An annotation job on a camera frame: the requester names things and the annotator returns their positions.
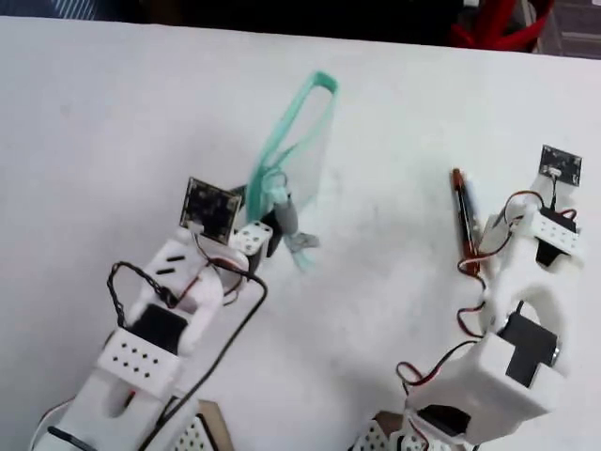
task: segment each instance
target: red object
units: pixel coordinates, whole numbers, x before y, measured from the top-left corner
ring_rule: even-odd
[[[515,33],[503,35],[516,0],[485,0],[472,31],[454,24],[449,32],[449,43],[454,47],[486,50],[531,51],[543,31],[554,0],[531,0],[536,11],[536,22]]]

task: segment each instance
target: wire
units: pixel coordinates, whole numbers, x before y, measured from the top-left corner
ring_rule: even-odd
[[[479,312],[481,311],[483,308],[485,308],[486,302],[482,301],[482,303],[480,303],[480,305],[476,306],[476,307],[464,307],[464,308],[460,308],[459,310],[457,310],[457,322],[459,323],[459,327],[461,328],[461,330],[469,335],[472,336],[474,338],[483,338],[484,335],[482,334],[475,334],[474,332],[472,332],[468,326],[466,326],[466,323],[463,321],[463,318],[461,318],[461,316],[464,313],[475,313],[475,312]]]
[[[51,407],[50,409],[48,409],[39,419],[38,422],[38,426],[36,427],[36,431],[34,432],[33,437],[31,438],[31,442],[29,443],[29,447],[27,448],[29,451],[32,451],[34,449],[34,443],[36,441],[36,437],[38,437],[39,432],[42,430],[42,427],[44,425],[44,422],[46,421],[46,419],[52,415],[55,412],[58,412],[61,409],[64,409],[65,407],[68,407],[68,405],[73,401],[73,399],[75,399],[75,397],[72,397],[70,399],[67,399],[66,401],[61,402],[60,404],[56,404],[55,406]]]
[[[111,298],[113,299],[113,305],[115,306],[117,326],[126,326],[123,303],[121,303],[115,291],[115,276],[119,269],[121,269],[122,267],[130,269],[136,274],[138,274],[140,277],[142,277],[152,287],[152,289],[154,289],[155,293],[157,293],[157,296],[159,296],[159,298],[161,298],[161,300],[163,300],[167,304],[167,306],[173,307],[177,305],[177,298],[169,288],[160,285],[156,280],[154,280],[152,277],[150,277],[137,266],[132,265],[129,261],[118,261],[111,268],[109,277],[106,280],[106,286],[109,288]]]
[[[507,237],[505,238],[505,241],[504,241],[504,242],[501,244],[501,246],[500,246],[498,249],[496,249],[496,250],[494,250],[494,251],[492,251],[492,252],[487,252],[487,253],[484,253],[484,254],[479,254],[477,257],[472,257],[472,258],[463,258],[463,259],[459,260],[459,262],[457,263],[457,270],[458,270],[459,272],[461,272],[462,274],[465,274],[465,275],[467,275],[467,276],[469,276],[469,277],[471,277],[471,278],[474,278],[474,279],[476,279],[476,280],[477,280],[478,282],[480,282],[480,284],[482,285],[482,291],[486,290],[486,282],[485,282],[485,279],[483,279],[483,278],[482,278],[481,276],[479,276],[478,274],[474,274],[474,273],[472,273],[472,272],[469,272],[469,271],[468,271],[468,270],[466,270],[466,269],[465,269],[463,266],[464,266],[464,265],[467,265],[467,264],[469,264],[469,263],[472,263],[472,262],[476,262],[476,261],[484,261],[484,260],[487,260],[487,259],[489,259],[489,258],[491,258],[491,257],[495,256],[496,254],[498,254],[500,251],[502,251],[502,250],[503,250],[503,248],[504,248],[504,247],[507,245],[507,243],[508,243],[508,242],[509,242],[509,240],[511,239],[511,236],[512,236],[512,232],[510,231],[510,232],[507,234]]]
[[[401,371],[399,369],[400,366],[404,366],[404,367],[409,368],[413,373],[419,373],[420,371],[410,362],[399,362],[396,365],[396,375],[406,385],[408,385],[410,387],[419,387],[421,385],[424,385],[424,384],[432,381],[436,377],[436,375],[439,373],[440,369],[446,363],[446,361],[449,360],[457,350],[459,350],[467,345],[475,345],[476,343],[478,343],[476,340],[467,340],[462,343],[459,343],[454,348],[448,350],[447,353],[444,354],[442,356],[442,358],[439,360],[439,362],[434,366],[434,368],[432,368],[432,370],[428,374],[426,374],[422,378],[419,378],[417,381],[409,381],[405,376],[403,376],[403,374],[401,373]]]
[[[263,294],[261,295],[261,297],[259,298],[257,303],[254,305],[254,307],[251,309],[251,311],[246,315],[244,320],[240,323],[240,325],[238,326],[236,331],[234,331],[234,333],[232,333],[232,335],[229,337],[227,342],[225,342],[225,345],[223,346],[222,350],[219,352],[219,354],[217,355],[217,358],[215,359],[213,364],[210,366],[210,368],[207,370],[207,372],[204,374],[204,376],[202,378],[200,378],[200,380],[198,380],[198,382],[195,385],[193,385],[193,387],[188,391],[188,393],[186,393],[186,395],[184,395],[184,397],[176,404],[176,406],[174,406],[173,409],[171,409],[168,413],[166,413],[164,415],[164,417],[157,422],[156,426],[150,431],[148,436],[142,442],[142,445],[138,448],[138,451],[144,451],[148,448],[148,446],[150,445],[152,440],[157,436],[157,434],[159,432],[161,432],[161,430],[165,426],[165,424],[167,424],[167,422],[169,420],[171,420],[171,418],[173,418],[176,415],[176,413],[181,410],[181,408],[193,397],[194,393],[196,393],[196,391],[198,391],[198,389],[207,381],[207,379],[210,378],[210,376],[213,374],[213,372],[215,371],[215,369],[217,368],[217,366],[219,365],[221,360],[224,358],[225,354],[230,349],[230,347],[232,346],[232,344],[234,343],[236,338],[238,338],[238,335],[240,334],[240,332],[242,332],[242,329],[244,329],[244,326],[246,326],[246,324],[251,320],[251,318],[254,316],[256,311],[259,309],[259,307],[263,304],[263,302],[267,298],[267,295],[269,292],[267,284],[263,281],[263,279],[261,279],[257,275],[255,275],[251,272],[248,272],[248,271],[243,271],[238,268],[228,266],[227,264],[222,263],[217,258],[210,258],[209,261],[212,265],[214,265],[218,268],[221,268],[226,271],[234,272],[243,277],[246,277],[247,279],[253,280],[254,282],[256,282],[258,285],[260,285],[263,288]]]
[[[549,206],[553,211],[555,211],[555,204],[557,203],[557,177],[551,176],[553,180],[553,196],[551,197],[551,205]]]
[[[526,194],[535,195],[538,198],[538,200],[541,202],[541,208],[545,206],[545,200],[536,191],[533,191],[533,190],[516,191],[515,193],[511,194],[507,198],[507,200],[505,201],[505,206],[503,207],[503,220],[505,221],[506,224],[508,224],[508,222],[507,222],[507,207],[509,207],[511,200],[518,195],[526,195]]]
[[[576,211],[576,209],[567,209],[567,210],[560,211],[560,215],[561,216],[565,216],[567,213],[571,213],[572,214],[570,216],[570,219],[572,221],[574,221],[576,219],[576,215],[578,214],[578,212]]]
[[[417,429],[417,427],[413,424],[413,422],[411,420],[409,420],[409,424],[411,425],[413,430],[415,430],[415,433],[417,435],[419,435],[420,438],[425,442],[424,451],[428,451],[428,449],[430,449],[430,442],[428,441],[428,439],[426,439],[425,434],[423,432],[421,432],[419,429]]]

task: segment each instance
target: pen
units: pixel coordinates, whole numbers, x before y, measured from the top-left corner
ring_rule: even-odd
[[[457,220],[459,222],[459,230],[461,233],[461,248],[463,258],[472,258],[476,256],[476,249],[473,242],[470,207],[466,199],[466,185],[461,175],[461,171],[457,168],[453,169],[453,189],[455,191],[457,201]],[[480,271],[478,263],[469,263],[465,266],[466,270],[476,275]]]
[[[463,183],[466,187],[466,207],[468,208],[468,219],[470,221],[471,229],[471,240],[474,245],[476,255],[478,254],[478,246],[480,245],[480,239],[482,238],[482,228],[480,224],[480,216],[478,211],[478,196],[475,195],[473,187],[473,179],[470,174],[463,173]]]

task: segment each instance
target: white surface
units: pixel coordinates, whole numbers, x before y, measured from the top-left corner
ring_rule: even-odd
[[[452,165],[490,211],[530,186],[543,144],[582,155],[578,218],[601,229],[597,61],[7,18],[0,58],[6,449],[25,448],[98,358],[116,320],[111,265],[150,260],[188,176],[245,181],[311,70],[341,85],[319,202],[300,218],[321,239],[318,266],[300,276],[278,252],[262,268],[270,297],[200,394],[219,402],[238,450],[347,449],[376,411],[401,409],[399,360],[428,367],[461,337],[455,310],[479,288],[455,269]],[[599,236],[587,247],[599,255]],[[591,258],[574,295],[569,397],[486,451],[596,447],[599,270]],[[139,281],[116,286],[131,305]],[[258,296],[248,291],[207,330],[190,381]]]

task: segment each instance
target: marker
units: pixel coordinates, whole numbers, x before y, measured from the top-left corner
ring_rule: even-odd
[[[469,201],[466,196],[466,184],[461,171],[457,168],[453,169],[453,189],[455,190],[457,201],[457,220],[461,232],[463,258],[473,258],[476,257],[476,248],[472,236],[472,220],[470,219]],[[476,275],[480,271],[480,265],[477,262],[469,263],[465,266],[465,269],[469,273]]]

